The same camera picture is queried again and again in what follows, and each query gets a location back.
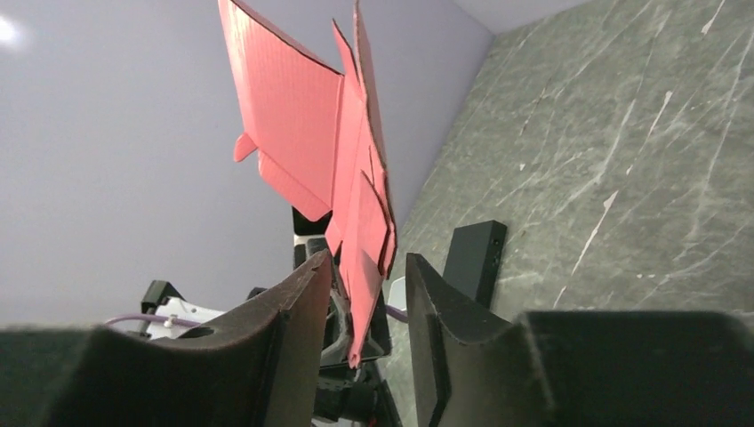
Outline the red cardboard paper box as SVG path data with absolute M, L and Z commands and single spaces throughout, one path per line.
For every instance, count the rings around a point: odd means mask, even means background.
M 397 252 L 371 48 L 360 11 L 354 38 L 333 32 L 342 70 L 321 61 L 241 1 L 218 4 L 243 131 L 234 159 L 258 157 L 261 178 L 307 220 L 327 218 L 361 350 Z

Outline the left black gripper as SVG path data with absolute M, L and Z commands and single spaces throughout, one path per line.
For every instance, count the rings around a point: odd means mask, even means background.
M 353 426 L 400 426 L 395 401 L 376 360 L 392 352 L 388 317 L 402 322 L 404 311 L 385 303 L 384 294 L 379 294 L 361 350 L 361 361 L 351 367 L 349 351 L 356 334 L 339 267 L 340 252 L 335 251 L 312 424 L 335 426 L 339 422 L 350 422 Z

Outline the black box near left arm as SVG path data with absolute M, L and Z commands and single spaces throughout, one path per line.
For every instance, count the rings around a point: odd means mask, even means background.
M 453 288 L 491 308 L 508 227 L 497 221 L 455 228 L 443 271 Z

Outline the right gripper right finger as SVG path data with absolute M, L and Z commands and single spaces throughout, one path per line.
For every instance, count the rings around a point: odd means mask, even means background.
M 750 426 L 753 334 L 708 311 L 525 311 L 511 321 L 419 254 L 405 280 L 421 426 Z

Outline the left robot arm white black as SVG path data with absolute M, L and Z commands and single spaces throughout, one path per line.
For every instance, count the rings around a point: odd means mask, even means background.
M 387 317 L 399 313 L 386 305 L 382 297 L 378 299 L 362 363 L 351 368 L 346 361 L 353 335 L 349 300 L 341 282 L 333 282 L 313 409 L 315 425 L 334 426 L 340 422 L 354 426 L 401 425 L 389 386 L 376 363 L 392 351 Z M 155 280 L 144 294 L 139 312 L 112 318 L 107 324 L 116 327 L 135 321 L 138 325 L 131 331 L 135 336 L 147 340 L 174 339 L 220 315 L 218 310 L 187 302 L 170 282 Z

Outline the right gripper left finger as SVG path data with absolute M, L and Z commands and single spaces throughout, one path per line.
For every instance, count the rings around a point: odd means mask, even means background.
M 4 426 L 307 426 L 333 282 L 327 251 L 175 339 L 108 326 L 1 333 Z

